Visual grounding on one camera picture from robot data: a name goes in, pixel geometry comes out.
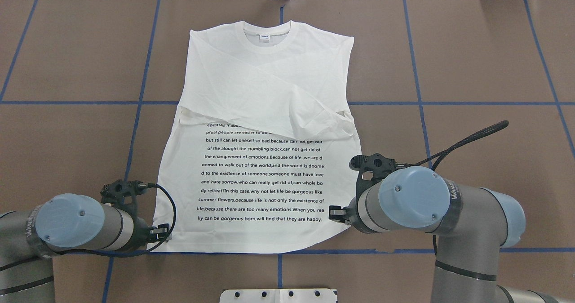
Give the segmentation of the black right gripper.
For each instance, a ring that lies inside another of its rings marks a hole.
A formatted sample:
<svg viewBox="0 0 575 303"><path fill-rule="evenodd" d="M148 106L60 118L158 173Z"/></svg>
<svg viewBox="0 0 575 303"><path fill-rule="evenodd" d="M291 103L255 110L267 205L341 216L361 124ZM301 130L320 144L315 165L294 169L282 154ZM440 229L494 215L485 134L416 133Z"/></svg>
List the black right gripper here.
<svg viewBox="0 0 575 303"><path fill-rule="evenodd" d="M336 223L345 223L355 227L357 225L357 209L351 206L330 205L328 208L328 219Z"/></svg>

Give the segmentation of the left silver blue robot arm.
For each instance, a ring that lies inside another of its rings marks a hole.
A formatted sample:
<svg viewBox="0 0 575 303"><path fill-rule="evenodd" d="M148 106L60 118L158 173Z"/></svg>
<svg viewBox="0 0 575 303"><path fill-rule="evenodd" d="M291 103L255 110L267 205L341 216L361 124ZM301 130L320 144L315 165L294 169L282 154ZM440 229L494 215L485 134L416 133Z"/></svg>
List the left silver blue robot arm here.
<svg viewBox="0 0 575 303"><path fill-rule="evenodd" d="M73 250L129 257L170 239L167 224L148 226L135 213L93 198L60 194L29 211L1 215L1 301L53 303L52 259Z"/></svg>

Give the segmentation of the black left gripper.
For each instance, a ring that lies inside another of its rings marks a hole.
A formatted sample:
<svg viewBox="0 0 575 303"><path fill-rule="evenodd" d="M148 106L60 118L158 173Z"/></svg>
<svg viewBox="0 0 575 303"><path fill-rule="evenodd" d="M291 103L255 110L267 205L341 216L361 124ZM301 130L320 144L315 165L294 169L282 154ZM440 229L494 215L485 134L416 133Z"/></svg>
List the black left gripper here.
<svg viewBox="0 0 575 303"><path fill-rule="evenodd" d="M171 239L171 225L169 223L154 227L148 225L144 219L136 218L135 229L131 236L131 250L137 250L149 243L169 241Z"/></svg>

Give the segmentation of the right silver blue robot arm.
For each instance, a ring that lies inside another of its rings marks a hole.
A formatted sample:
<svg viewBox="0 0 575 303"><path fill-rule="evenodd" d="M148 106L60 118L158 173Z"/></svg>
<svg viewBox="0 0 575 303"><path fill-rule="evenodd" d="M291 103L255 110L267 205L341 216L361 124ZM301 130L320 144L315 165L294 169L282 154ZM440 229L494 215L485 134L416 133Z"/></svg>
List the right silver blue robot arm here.
<svg viewBox="0 0 575 303"><path fill-rule="evenodd" d="M566 303L567 299L497 284L500 248L520 241L520 203L487 188L459 185L411 166L331 205L329 219L370 234L412 229L437 237L432 303Z"/></svg>

